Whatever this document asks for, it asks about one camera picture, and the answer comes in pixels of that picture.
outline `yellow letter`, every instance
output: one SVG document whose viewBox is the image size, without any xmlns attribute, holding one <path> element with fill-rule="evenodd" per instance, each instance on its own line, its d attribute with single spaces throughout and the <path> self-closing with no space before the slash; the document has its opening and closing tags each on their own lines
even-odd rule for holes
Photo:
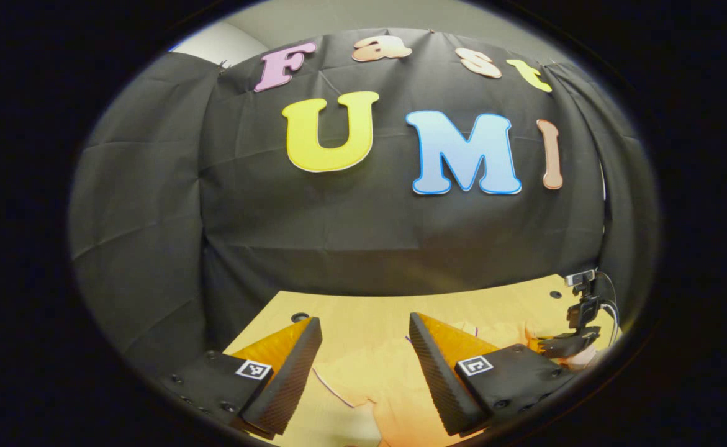
<svg viewBox="0 0 727 447">
<path fill-rule="evenodd" d="M 509 59 L 507 60 L 507 63 L 509 65 L 513 65 L 513 67 L 517 68 L 517 71 L 519 71 L 520 76 L 523 77 L 523 79 L 528 82 L 528 84 L 531 84 L 531 87 L 539 88 L 542 91 L 551 91 L 551 86 L 548 84 L 545 84 L 545 82 L 542 82 L 541 80 L 537 79 L 537 76 L 540 75 L 540 72 L 537 71 L 534 68 L 531 68 L 530 66 L 526 65 L 526 63 L 523 60 L 520 59 Z"/>
<path fill-rule="evenodd" d="M 306 99 L 289 104 L 283 116 L 289 120 L 286 128 L 286 152 L 289 160 L 300 169 L 320 173 L 349 168 L 369 155 L 374 128 L 371 105 L 380 99 L 374 91 L 353 91 L 338 97 L 346 105 L 350 122 L 350 136 L 340 147 L 327 149 L 318 144 L 318 112 L 327 101 Z"/>
</svg>

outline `letter u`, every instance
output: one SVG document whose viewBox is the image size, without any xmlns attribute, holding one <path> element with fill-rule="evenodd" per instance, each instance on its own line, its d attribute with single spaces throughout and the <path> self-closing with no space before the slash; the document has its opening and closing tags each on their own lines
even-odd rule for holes
<svg viewBox="0 0 727 447">
<path fill-rule="evenodd" d="M 374 141 L 371 105 L 378 99 L 380 95 L 374 91 L 353 91 L 338 97 L 338 103 L 346 105 L 350 136 L 335 148 L 318 144 L 318 113 L 327 101 L 306 99 L 287 105 L 283 116 L 289 120 L 286 130 L 289 160 L 296 167 L 313 173 L 347 169 L 363 161 Z"/>
</svg>

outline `fabric piece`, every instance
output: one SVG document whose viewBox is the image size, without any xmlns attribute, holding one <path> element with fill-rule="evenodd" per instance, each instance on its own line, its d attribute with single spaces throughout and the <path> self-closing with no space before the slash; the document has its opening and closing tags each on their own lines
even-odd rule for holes
<svg viewBox="0 0 727 447">
<path fill-rule="evenodd" d="M 559 363 L 567 366 L 571 370 L 578 371 L 587 367 L 597 353 L 598 349 L 596 349 L 594 345 L 589 345 L 586 349 L 584 349 L 584 351 L 581 351 L 581 353 L 560 359 Z"/>
<path fill-rule="evenodd" d="M 525 343 L 526 323 L 495 323 L 477 328 L 466 322 L 451 325 L 493 345 Z M 376 349 L 358 349 L 340 359 L 315 363 L 328 393 L 353 407 L 374 404 L 374 419 L 390 447 L 441 447 L 476 436 L 449 436 L 432 403 L 425 377 L 411 343 L 389 340 Z"/>
</svg>

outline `letter m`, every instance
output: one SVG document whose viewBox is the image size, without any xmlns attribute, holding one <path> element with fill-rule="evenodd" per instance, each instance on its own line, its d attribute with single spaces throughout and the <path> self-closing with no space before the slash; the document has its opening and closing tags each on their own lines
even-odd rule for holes
<svg viewBox="0 0 727 447">
<path fill-rule="evenodd" d="M 480 189 L 488 194 L 520 192 L 507 133 L 510 120 L 497 114 L 480 114 L 467 140 L 439 111 L 414 111 L 405 120 L 418 131 L 421 176 L 413 182 L 415 192 L 445 194 L 451 190 L 451 181 L 443 176 L 442 160 L 446 160 L 463 191 L 474 186 L 483 164 L 485 175 L 479 181 Z"/>
</svg>

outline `black cloth backdrop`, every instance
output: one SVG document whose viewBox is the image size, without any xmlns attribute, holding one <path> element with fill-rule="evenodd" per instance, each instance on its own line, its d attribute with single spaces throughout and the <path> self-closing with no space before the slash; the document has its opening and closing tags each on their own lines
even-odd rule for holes
<svg viewBox="0 0 727 447">
<path fill-rule="evenodd" d="M 413 53 L 351 58 L 353 43 L 387 34 Z M 598 265 L 630 325 L 656 256 L 657 204 L 636 131 L 587 74 L 420 29 L 356 30 L 282 48 L 304 42 L 318 49 L 289 84 L 261 93 L 253 92 L 260 57 L 222 71 L 165 54 L 90 136 L 71 196 L 71 252 L 88 306 L 134 365 L 161 374 L 225 348 L 278 291 L 437 294 Z M 502 78 L 468 71 L 458 47 L 485 53 Z M 553 92 L 531 87 L 508 59 L 540 69 Z M 283 108 L 326 99 L 318 139 L 337 147 L 347 113 L 336 99 L 351 91 L 380 95 L 369 155 L 332 173 L 296 168 Z M 454 184 L 442 196 L 414 193 L 418 136 L 405 116 L 419 110 L 442 111 L 466 138 L 479 114 L 510 119 L 522 190 L 488 195 L 477 186 L 480 170 L 468 192 Z M 562 189 L 542 184 L 537 119 L 559 129 Z"/>
</svg>

